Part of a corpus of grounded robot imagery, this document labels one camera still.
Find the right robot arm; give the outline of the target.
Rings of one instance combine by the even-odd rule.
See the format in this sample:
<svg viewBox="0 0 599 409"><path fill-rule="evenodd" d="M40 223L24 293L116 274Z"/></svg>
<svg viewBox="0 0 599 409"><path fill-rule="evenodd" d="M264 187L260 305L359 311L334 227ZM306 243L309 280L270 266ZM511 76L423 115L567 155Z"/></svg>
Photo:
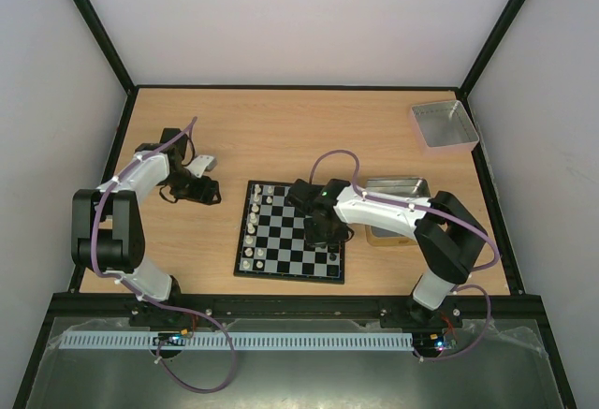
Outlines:
<svg viewBox="0 0 599 409"><path fill-rule="evenodd" d="M304 238L314 247L337 246L353 236L352 225L378 227L415 241L427 268L406 304L421 327L441 314L446 296L463 285L489 239L487 231L448 192L398 197L332 179L326 185L296 180L285 202L306 217Z"/></svg>

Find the black chess board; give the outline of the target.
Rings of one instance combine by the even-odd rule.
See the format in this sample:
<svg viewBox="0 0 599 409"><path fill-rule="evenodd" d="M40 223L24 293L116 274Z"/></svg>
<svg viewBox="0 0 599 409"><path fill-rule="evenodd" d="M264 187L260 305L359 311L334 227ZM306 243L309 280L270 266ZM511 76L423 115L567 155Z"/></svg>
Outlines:
<svg viewBox="0 0 599 409"><path fill-rule="evenodd" d="M344 247L306 243L305 217L285 202L289 188L289 183L247 183L234 275L342 285Z"/></svg>

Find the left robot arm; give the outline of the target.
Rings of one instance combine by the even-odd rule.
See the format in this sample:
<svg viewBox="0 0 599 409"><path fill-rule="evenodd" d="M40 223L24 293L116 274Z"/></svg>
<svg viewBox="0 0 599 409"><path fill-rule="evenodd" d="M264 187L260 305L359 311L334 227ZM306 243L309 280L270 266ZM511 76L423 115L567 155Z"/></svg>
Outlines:
<svg viewBox="0 0 599 409"><path fill-rule="evenodd" d="M159 142L140 144L120 172L72 199L73 262L165 310L174 308L181 289L146 253L140 206L154 189L168 189L171 204L222 201L219 182L207 175L216 158L196 153L193 127L164 129Z"/></svg>

